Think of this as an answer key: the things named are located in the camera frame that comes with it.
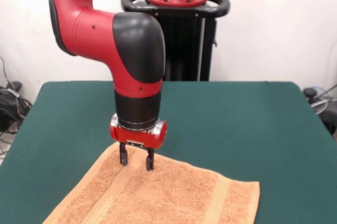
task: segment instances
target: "orange towel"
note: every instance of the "orange towel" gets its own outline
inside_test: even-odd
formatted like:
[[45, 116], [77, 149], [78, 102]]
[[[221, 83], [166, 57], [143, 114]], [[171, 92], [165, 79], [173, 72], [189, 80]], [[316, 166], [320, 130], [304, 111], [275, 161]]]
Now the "orange towel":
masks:
[[254, 223], [258, 182], [225, 178], [210, 170], [155, 155], [146, 171], [147, 152], [118, 144], [108, 147], [45, 224], [75, 223]]

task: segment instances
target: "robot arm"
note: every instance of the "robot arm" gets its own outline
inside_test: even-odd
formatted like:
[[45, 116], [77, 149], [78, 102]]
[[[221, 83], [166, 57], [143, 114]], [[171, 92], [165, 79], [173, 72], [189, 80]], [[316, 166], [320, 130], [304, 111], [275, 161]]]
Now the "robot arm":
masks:
[[143, 13], [98, 11], [92, 0], [49, 0], [49, 8], [58, 46], [70, 55], [101, 61], [112, 72], [117, 113], [111, 122], [113, 138], [127, 143], [132, 133], [140, 137], [133, 142], [160, 147], [163, 139], [155, 144], [144, 137], [158, 124], [165, 68], [158, 21]]

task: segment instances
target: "green table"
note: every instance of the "green table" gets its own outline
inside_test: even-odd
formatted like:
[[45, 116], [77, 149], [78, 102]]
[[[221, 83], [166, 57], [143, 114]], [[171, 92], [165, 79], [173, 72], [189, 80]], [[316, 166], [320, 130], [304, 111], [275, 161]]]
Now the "green table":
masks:
[[[41, 223], [112, 143], [110, 82], [45, 84], [0, 166], [0, 222]], [[158, 153], [261, 184], [256, 223], [337, 223], [337, 145], [292, 83], [163, 85]]]

